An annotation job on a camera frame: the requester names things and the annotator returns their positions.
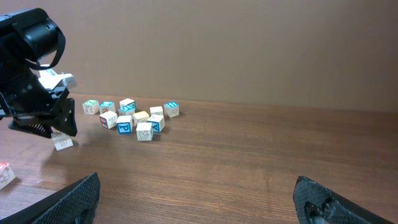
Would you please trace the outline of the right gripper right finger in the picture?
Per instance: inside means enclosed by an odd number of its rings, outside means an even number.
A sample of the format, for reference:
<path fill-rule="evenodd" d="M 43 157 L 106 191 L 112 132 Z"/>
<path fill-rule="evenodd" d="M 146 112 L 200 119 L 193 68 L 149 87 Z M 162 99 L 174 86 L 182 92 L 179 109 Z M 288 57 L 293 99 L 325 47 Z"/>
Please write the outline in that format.
<path fill-rule="evenodd" d="M 295 183 L 293 201 L 300 224 L 392 224 L 302 175 Z"/>

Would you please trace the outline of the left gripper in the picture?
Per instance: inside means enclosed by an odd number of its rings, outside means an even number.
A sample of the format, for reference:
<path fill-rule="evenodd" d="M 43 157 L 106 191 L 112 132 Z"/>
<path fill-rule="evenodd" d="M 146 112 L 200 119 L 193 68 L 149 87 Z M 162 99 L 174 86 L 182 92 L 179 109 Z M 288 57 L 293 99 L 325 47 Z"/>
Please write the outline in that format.
<path fill-rule="evenodd" d="M 39 115 L 52 118 L 51 126 L 76 136 L 75 100 L 63 89 L 56 98 L 46 90 L 34 70 L 56 66 L 64 53 L 66 38 L 41 8 L 1 15 L 1 117 Z M 52 137 L 46 124 L 21 125 L 12 120 L 9 129 L 44 138 Z"/>

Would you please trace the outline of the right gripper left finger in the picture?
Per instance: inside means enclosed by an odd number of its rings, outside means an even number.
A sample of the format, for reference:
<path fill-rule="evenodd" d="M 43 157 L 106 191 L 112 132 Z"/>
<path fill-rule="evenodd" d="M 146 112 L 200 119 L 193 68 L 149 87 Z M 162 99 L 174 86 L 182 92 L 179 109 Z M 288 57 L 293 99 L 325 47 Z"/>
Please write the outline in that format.
<path fill-rule="evenodd" d="M 100 199 L 96 172 L 1 220 L 3 224 L 91 224 Z"/>

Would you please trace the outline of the plain beige wooden block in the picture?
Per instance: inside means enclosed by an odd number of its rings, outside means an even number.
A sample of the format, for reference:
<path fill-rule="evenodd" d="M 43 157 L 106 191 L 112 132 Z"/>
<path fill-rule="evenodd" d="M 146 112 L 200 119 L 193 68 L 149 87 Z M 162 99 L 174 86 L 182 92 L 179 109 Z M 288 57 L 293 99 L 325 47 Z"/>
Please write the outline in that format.
<path fill-rule="evenodd" d="M 73 146 L 73 141 L 71 137 L 62 132 L 54 132 L 52 133 L 51 140 L 54 143 L 54 146 L 57 151 L 62 149 L 66 149 Z"/>

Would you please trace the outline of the red V letter block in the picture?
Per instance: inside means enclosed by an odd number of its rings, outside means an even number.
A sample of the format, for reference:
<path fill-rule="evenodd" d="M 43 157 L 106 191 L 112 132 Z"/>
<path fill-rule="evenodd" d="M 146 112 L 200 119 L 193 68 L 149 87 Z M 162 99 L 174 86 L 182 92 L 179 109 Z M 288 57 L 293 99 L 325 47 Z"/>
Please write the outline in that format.
<path fill-rule="evenodd" d="M 16 175 L 9 163 L 1 162 L 0 163 L 0 189 L 5 188 L 10 182 L 12 182 L 16 178 Z"/>

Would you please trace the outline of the green N letter block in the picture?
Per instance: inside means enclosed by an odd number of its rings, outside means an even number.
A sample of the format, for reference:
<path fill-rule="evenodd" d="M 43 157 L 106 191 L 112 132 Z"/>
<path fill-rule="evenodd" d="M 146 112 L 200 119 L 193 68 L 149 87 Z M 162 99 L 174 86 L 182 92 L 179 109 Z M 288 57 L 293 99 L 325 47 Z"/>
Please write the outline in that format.
<path fill-rule="evenodd" d="M 99 102 L 98 100 L 87 100 L 82 103 L 84 114 L 97 114 L 99 109 Z"/>

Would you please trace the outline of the red edged wooden block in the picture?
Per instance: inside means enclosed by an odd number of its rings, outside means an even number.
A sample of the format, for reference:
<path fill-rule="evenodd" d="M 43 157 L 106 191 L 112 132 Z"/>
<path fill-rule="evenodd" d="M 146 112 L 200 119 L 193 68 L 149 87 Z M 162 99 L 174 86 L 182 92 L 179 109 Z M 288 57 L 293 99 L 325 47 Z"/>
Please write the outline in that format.
<path fill-rule="evenodd" d="M 111 129 L 116 126 L 118 115 L 113 111 L 107 111 L 100 114 L 99 120 L 102 127 Z"/>

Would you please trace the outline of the blue L letter block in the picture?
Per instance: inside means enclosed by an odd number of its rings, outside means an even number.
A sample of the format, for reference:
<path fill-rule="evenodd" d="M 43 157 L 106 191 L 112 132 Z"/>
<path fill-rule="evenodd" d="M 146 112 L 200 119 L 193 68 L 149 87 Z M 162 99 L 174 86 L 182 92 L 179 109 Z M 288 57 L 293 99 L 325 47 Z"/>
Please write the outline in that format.
<path fill-rule="evenodd" d="M 101 114 L 103 114 L 107 111 L 116 112 L 115 104 L 113 101 L 102 101 L 99 104 L 99 112 Z"/>

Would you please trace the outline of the blue sided wooden block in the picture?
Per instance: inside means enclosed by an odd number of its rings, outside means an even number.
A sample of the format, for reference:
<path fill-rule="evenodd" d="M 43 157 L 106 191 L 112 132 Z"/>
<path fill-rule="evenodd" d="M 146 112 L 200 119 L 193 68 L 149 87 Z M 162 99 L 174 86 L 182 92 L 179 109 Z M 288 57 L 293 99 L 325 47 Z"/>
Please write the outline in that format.
<path fill-rule="evenodd" d="M 117 119 L 117 129 L 119 134 L 131 134 L 132 133 L 132 117 L 131 115 L 119 116 Z"/>

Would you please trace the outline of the plain top wooden block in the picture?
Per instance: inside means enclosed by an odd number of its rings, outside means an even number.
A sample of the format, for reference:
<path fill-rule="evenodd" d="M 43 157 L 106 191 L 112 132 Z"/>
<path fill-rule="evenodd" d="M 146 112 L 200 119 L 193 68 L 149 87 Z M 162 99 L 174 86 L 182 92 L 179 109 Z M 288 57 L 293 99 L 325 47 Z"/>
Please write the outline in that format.
<path fill-rule="evenodd" d="M 126 106 L 126 105 L 131 105 L 131 106 L 135 107 L 135 109 L 136 109 L 136 102 L 130 98 L 126 98 L 119 102 L 119 107 Z"/>

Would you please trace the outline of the yellow top wooden block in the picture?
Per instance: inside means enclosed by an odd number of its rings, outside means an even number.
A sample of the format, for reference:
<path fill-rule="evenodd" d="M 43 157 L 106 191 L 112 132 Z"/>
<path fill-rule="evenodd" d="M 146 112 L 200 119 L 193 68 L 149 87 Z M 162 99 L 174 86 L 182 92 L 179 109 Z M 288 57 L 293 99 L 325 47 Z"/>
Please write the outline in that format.
<path fill-rule="evenodd" d="M 146 111 L 140 111 L 133 114 L 134 125 L 137 126 L 138 123 L 147 122 L 149 119 L 149 114 Z"/>

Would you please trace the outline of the white bird picture block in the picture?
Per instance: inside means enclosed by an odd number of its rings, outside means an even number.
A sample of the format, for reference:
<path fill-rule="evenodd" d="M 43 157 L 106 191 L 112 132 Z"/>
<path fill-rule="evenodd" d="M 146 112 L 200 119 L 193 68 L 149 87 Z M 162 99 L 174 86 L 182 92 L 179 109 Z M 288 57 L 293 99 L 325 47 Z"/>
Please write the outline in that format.
<path fill-rule="evenodd" d="M 138 141 L 151 141 L 153 138 L 152 123 L 141 122 L 136 126 Z"/>

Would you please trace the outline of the blue edged picture block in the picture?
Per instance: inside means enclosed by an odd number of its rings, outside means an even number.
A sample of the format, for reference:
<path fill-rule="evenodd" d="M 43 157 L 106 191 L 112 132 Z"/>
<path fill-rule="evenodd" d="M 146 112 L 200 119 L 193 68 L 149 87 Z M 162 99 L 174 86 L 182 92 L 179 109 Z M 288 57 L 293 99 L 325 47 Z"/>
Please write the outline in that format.
<path fill-rule="evenodd" d="M 154 106 L 150 107 L 150 115 L 164 115 L 163 107 L 161 106 Z"/>

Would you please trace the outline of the blue picture wooden block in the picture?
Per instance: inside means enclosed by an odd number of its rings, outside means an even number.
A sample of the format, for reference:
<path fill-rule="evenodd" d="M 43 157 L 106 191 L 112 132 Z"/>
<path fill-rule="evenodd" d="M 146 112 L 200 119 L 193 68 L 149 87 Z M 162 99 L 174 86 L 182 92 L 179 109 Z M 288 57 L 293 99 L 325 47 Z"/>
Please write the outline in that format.
<path fill-rule="evenodd" d="M 163 115 L 153 114 L 147 122 L 152 124 L 152 130 L 154 133 L 160 133 L 165 127 L 165 119 Z"/>

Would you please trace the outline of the blue top corner block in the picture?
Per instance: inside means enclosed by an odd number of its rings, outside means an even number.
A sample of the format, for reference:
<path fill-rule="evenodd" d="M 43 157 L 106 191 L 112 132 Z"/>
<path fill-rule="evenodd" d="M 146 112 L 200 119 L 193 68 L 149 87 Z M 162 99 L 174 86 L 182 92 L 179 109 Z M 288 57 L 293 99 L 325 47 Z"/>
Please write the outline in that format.
<path fill-rule="evenodd" d="M 175 101 L 166 102 L 164 104 L 164 113 L 169 118 L 179 115 L 179 104 Z"/>

